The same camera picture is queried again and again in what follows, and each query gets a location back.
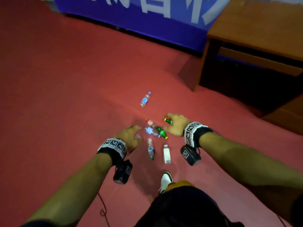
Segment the desk drawer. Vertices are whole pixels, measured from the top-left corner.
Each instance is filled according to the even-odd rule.
[[[218,54],[238,61],[243,61],[264,68],[269,68],[277,72],[286,73],[291,76],[298,76],[303,72],[303,68],[291,66],[277,61],[272,61],[263,57],[250,55],[247,53],[239,52],[225,47],[221,47],[219,49]]]

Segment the camera on wrist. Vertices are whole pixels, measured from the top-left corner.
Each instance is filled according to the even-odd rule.
[[[200,152],[197,153],[197,148],[200,147],[199,138],[207,132],[213,132],[213,130],[199,122],[191,122],[184,129],[186,145],[181,147],[180,152],[189,165],[193,166],[201,160]]]
[[[112,159],[112,165],[116,166],[114,174],[114,182],[118,184],[126,184],[133,165],[129,160],[124,161],[124,158],[127,154],[126,143],[120,139],[107,139],[104,144],[102,144],[97,154],[106,153]]]

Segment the small green bottle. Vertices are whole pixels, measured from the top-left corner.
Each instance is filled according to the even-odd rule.
[[[172,125],[172,120],[171,119],[165,118],[164,121],[167,122],[168,124]]]
[[[159,132],[159,134],[160,134],[163,138],[168,139],[168,137],[167,137],[165,131],[162,130],[162,128],[161,128],[160,126],[158,126],[158,127],[156,128],[156,130]]]

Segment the wooden table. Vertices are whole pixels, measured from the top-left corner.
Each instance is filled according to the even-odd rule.
[[[207,34],[195,87],[202,75],[211,72],[210,61],[217,54],[295,77],[302,75],[302,19],[299,4],[231,0]],[[303,135],[303,95],[263,119]]]

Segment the shoe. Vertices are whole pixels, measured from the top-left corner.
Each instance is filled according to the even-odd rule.
[[[167,186],[172,182],[173,182],[173,180],[172,180],[171,174],[169,172],[165,171],[162,174],[161,187],[160,187],[159,193],[161,194],[161,193],[165,192],[167,189]]]

